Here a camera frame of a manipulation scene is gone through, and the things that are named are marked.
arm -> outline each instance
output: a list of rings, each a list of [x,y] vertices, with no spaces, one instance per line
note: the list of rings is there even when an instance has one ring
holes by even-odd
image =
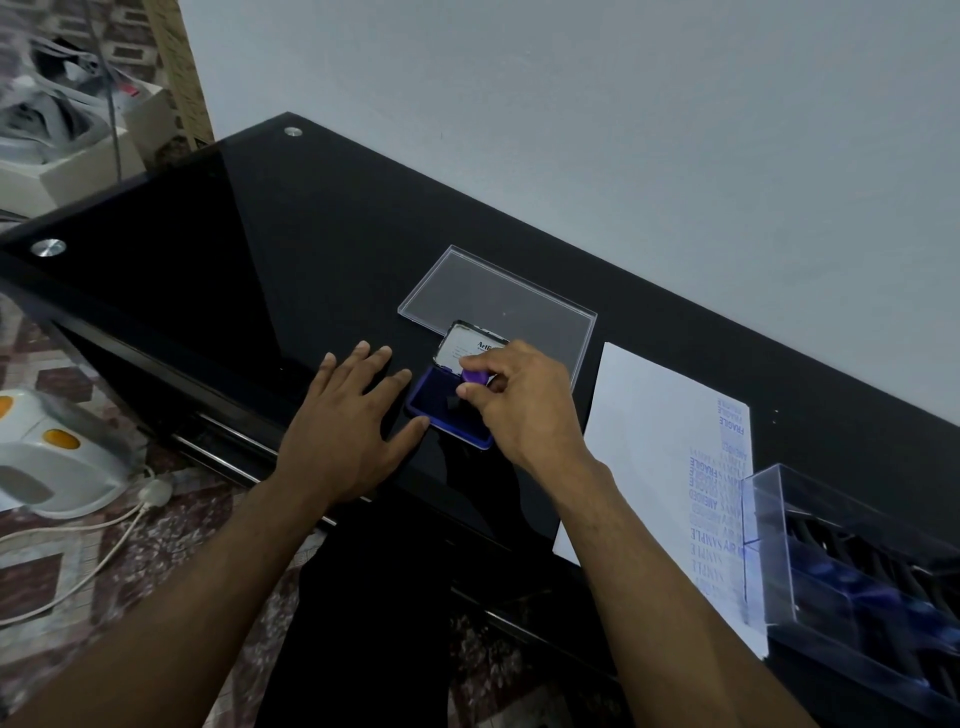
[[[660,548],[587,450],[560,363],[523,342],[464,357],[496,443],[551,496],[584,568],[638,725],[816,724]]]
[[[274,474],[244,498],[197,555],[9,720],[27,726],[199,726],[267,596],[297,548],[338,500],[386,477],[426,431],[389,443],[380,420],[403,370],[363,390],[390,358],[364,342],[340,367],[328,354],[280,446]]]

forearm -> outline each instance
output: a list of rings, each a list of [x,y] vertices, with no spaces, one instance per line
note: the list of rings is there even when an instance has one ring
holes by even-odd
[[[10,721],[59,725],[201,725],[241,645],[313,521],[267,480],[157,590]]]
[[[813,726],[589,461],[546,484],[638,724]]]

black glass table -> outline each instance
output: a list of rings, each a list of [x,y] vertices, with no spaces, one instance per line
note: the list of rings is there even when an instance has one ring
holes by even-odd
[[[65,252],[31,252],[49,239]],[[582,424],[610,341],[749,404],[756,470],[785,463],[960,543],[960,428],[293,114],[11,231],[0,279],[145,427],[251,485],[325,352],[365,338],[394,348],[394,369],[428,365],[439,337],[396,309],[451,244],[598,314]],[[396,407],[385,431],[405,422]],[[529,476],[431,431],[387,487],[435,514],[458,595],[612,673]],[[823,719],[913,719],[784,648],[769,662]]]

cable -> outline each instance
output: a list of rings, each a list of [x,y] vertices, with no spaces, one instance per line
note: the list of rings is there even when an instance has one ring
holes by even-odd
[[[156,473],[154,473],[153,468],[151,468],[149,465],[144,465],[143,469],[150,476],[151,480],[156,480]],[[108,528],[109,526],[116,525],[121,521],[125,521],[142,507],[143,501],[141,500],[120,518],[116,518],[113,519],[113,521],[107,521],[105,523],[92,523],[91,525],[50,525],[43,526],[42,528],[28,528],[26,531],[14,531],[13,533],[8,533],[6,536],[0,537],[0,544],[9,539],[19,538],[20,536],[26,536],[30,533],[49,533],[51,531],[97,531],[101,528]]]
[[[150,476],[151,480],[143,488],[140,489],[140,492],[136,495],[139,502],[136,504],[131,511],[128,511],[123,516],[118,519],[113,519],[113,521],[108,521],[106,523],[94,523],[93,525],[67,525],[67,526],[51,526],[49,528],[32,528],[29,531],[19,531],[17,533],[8,534],[0,539],[0,542],[5,541],[6,539],[12,538],[14,536],[22,536],[27,533],[36,533],[38,531],[92,531],[98,528],[106,528],[110,525],[115,525],[120,521],[123,521],[133,514],[136,514],[133,519],[133,523],[130,524],[130,527],[124,532],[123,536],[120,537],[120,540],[114,545],[114,547],[109,551],[109,553],[103,558],[103,560],[97,564],[97,566],[87,574],[83,579],[81,579],[77,584],[74,584],[73,587],[69,589],[65,594],[58,596],[56,599],[51,601],[48,604],[44,604],[42,607],[37,607],[36,609],[27,612],[22,615],[17,615],[16,617],[11,617],[9,619],[0,619],[0,627],[5,627],[9,624],[16,624],[19,621],[24,619],[30,619],[31,617],[36,617],[39,614],[43,614],[48,609],[53,609],[62,601],[67,599],[69,596],[76,594],[80,589],[89,583],[90,579],[100,573],[100,570],[107,565],[108,561],[113,558],[113,554],[120,550],[120,547],[127,542],[127,539],[130,538],[130,535],[133,533],[133,530],[136,528],[136,525],[140,523],[140,519],[143,518],[143,514],[153,508],[161,508],[167,504],[170,500],[170,496],[173,494],[173,488],[170,487],[170,484],[162,480],[156,479],[156,473],[148,465],[144,466]]]
[[[96,568],[93,571],[91,571],[89,574],[87,574],[83,579],[81,579],[79,582],[74,584],[73,587],[69,589],[69,591],[67,591],[65,594],[58,596],[49,604],[44,604],[42,607],[37,607],[31,612],[26,612],[22,615],[17,615],[16,617],[11,617],[9,619],[0,619],[0,627],[6,627],[9,624],[16,624],[17,622],[22,621],[23,619],[29,619],[31,617],[36,617],[36,615],[43,614],[48,609],[53,609],[54,607],[56,607],[62,601],[67,599],[69,596],[76,594],[80,589],[82,589],[90,581],[90,579],[92,579],[94,576],[100,573],[100,569],[102,569],[104,566],[107,565],[107,562],[111,558],[113,558],[113,554],[115,554],[118,550],[120,550],[120,546],[122,546],[127,542],[127,539],[130,538],[130,535],[133,533],[133,530],[136,528],[136,525],[140,522],[140,519],[143,517],[143,514],[145,514],[149,509],[150,509],[150,506],[146,503],[141,503],[140,505],[137,506],[138,512],[136,514],[136,518],[133,519],[133,523],[130,524],[130,528],[128,528],[124,533],[124,535],[120,537],[120,540],[114,545],[114,547],[110,550],[107,556],[104,557],[103,561],[97,564]]]
[[[117,133],[117,112],[113,107],[113,74],[110,73],[110,69],[107,66],[103,46],[100,44],[100,39],[97,37],[93,27],[93,9],[90,6],[90,0],[83,0],[82,4],[84,6],[86,31],[90,33],[90,39],[93,41],[93,49],[97,54],[97,62],[100,63],[100,68],[104,74],[104,84],[107,86],[107,114],[110,124],[110,138],[113,140],[113,164],[116,167],[117,181],[121,182],[123,180],[123,170],[120,163],[120,136]]]

clear acrylic box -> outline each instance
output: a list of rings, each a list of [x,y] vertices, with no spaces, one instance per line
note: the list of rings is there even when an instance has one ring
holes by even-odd
[[[960,549],[782,465],[745,479],[743,498],[769,637],[960,719]]]
[[[466,321],[523,339],[565,364],[577,381],[597,315],[456,246],[446,249],[397,312],[445,335]]]

